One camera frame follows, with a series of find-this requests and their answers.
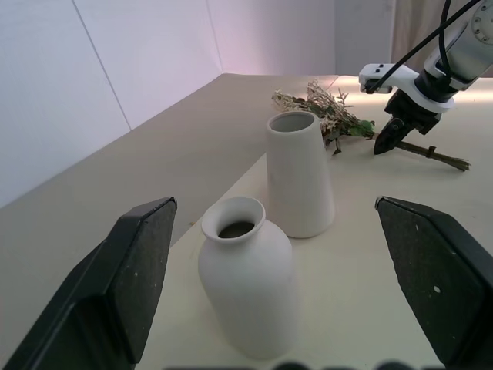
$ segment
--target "dried plant bunch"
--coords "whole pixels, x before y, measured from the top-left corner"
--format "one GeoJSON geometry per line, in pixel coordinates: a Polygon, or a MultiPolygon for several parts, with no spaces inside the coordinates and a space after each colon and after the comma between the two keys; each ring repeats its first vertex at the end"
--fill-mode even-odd
{"type": "MultiPolygon", "coordinates": [[[[341,136],[361,136],[367,140],[376,139],[374,122],[365,119],[358,119],[354,114],[347,111],[351,107],[346,104],[348,93],[339,89],[339,95],[334,96],[329,91],[319,86],[318,81],[313,81],[307,85],[307,98],[297,98],[277,90],[272,95],[272,100],[276,108],[281,112],[304,111],[312,112],[320,119],[320,129],[324,136],[324,141],[328,146],[333,141],[336,143],[335,154],[341,152],[341,136]]],[[[467,160],[454,158],[434,152],[435,147],[423,148],[414,144],[401,142],[398,148],[426,156],[434,160],[439,160],[461,171],[469,170],[470,163],[467,160]]]]}

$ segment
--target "white wall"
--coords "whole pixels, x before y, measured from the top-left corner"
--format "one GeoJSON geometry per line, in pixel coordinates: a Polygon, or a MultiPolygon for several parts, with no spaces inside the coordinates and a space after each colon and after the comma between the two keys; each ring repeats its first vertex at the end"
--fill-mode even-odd
{"type": "Polygon", "coordinates": [[[209,0],[223,71],[335,73],[334,0],[209,0]]]}
{"type": "Polygon", "coordinates": [[[357,75],[390,62],[395,0],[209,0],[224,72],[357,75]]]}
{"type": "Polygon", "coordinates": [[[206,0],[75,0],[132,128],[221,73],[206,0]]]}
{"type": "Polygon", "coordinates": [[[71,2],[0,7],[1,207],[129,127],[71,2]]]}
{"type": "Polygon", "coordinates": [[[0,207],[220,73],[206,0],[1,0],[0,207]]]}
{"type": "Polygon", "coordinates": [[[395,0],[336,0],[336,73],[391,62],[395,0]]]}

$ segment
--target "table surface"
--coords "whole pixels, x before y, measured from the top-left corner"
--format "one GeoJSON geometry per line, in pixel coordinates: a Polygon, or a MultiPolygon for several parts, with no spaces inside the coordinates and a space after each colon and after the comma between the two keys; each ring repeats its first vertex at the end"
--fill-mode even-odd
{"type": "MultiPolygon", "coordinates": [[[[356,77],[340,77],[330,88],[350,93],[351,112],[380,129],[389,96],[358,92],[356,77]]],[[[273,368],[295,360],[311,368],[374,368],[398,359],[415,368],[440,365],[397,283],[374,201],[385,195],[427,204],[454,216],[493,251],[493,79],[481,79],[458,94],[455,109],[427,135],[407,141],[434,145],[437,152],[471,161],[461,173],[443,163],[393,150],[373,156],[373,141],[347,138],[343,152],[327,154],[337,214],[323,234],[292,240],[301,284],[303,330],[282,358],[257,361],[230,347],[214,318],[197,273],[204,236],[200,223],[171,248],[163,292],[137,369],[169,366],[273,368]]],[[[223,198],[251,196],[267,202],[265,156],[223,198]]]]}
{"type": "MultiPolygon", "coordinates": [[[[326,88],[336,78],[318,77],[326,88]]],[[[223,74],[0,209],[0,367],[120,215],[174,196],[177,241],[265,153],[273,91],[313,79],[223,74]]]]}

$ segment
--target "white ceramic vase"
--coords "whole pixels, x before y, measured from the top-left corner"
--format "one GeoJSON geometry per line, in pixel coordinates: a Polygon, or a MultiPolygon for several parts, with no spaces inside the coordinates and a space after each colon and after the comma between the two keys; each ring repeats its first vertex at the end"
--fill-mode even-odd
{"type": "Polygon", "coordinates": [[[291,243],[263,205],[235,197],[203,216],[199,276],[230,343],[253,358],[288,351],[298,331],[291,243]]]}
{"type": "Polygon", "coordinates": [[[313,113],[281,113],[267,123],[269,219],[289,237],[313,237],[334,220],[327,160],[313,113]]]}

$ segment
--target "vase rim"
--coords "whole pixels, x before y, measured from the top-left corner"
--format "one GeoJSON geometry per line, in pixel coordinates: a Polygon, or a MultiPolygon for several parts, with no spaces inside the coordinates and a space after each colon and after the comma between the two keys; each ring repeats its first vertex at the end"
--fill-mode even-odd
{"type": "Polygon", "coordinates": [[[252,197],[233,197],[220,200],[211,206],[202,219],[202,232],[219,244],[238,244],[251,238],[265,221],[265,208],[252,197]],[[220,232],[236,222],[250,222],[253,228],[238,237],[220,237],[220,232]]]}
{"type": "Polygon", "coordinates": [[[279,113],[267,121],[267,130],[274,135],[283,135],[283,136],[299,135],[300,133],[305,133],[306,131],[309,131],[313,127],[313,125],[317,121],[317,119],[318,119],[318,117],[315,114],[313,114],[311,112],[305,112],[305,111],[292,111],[292,112],[279,113]],[[281,131],[278,129],[274,129],[272,127],[273,123],[275,123],[276,121],[279,121],[280,119],[287,117],[287,116],[310,117],[310,122],[305,123],[306,126],[303,128],[292,129],[292,130],[288,130],[288,131],[281,131]]]}

